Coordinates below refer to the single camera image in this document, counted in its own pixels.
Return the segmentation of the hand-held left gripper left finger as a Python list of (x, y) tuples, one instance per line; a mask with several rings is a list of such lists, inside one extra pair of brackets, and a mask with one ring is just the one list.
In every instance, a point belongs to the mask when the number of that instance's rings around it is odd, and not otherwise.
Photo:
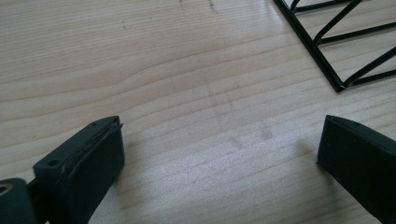
[(88, 224), (124, 166), (121, 127), (94, 121), (34, 165), (50, 224)]

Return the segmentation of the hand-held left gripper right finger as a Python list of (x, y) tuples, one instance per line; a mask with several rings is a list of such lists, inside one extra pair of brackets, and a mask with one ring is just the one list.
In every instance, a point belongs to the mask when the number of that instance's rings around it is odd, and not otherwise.
[(328, 115), (318, 164), (382, 224), (396, 224), (396, 141)]

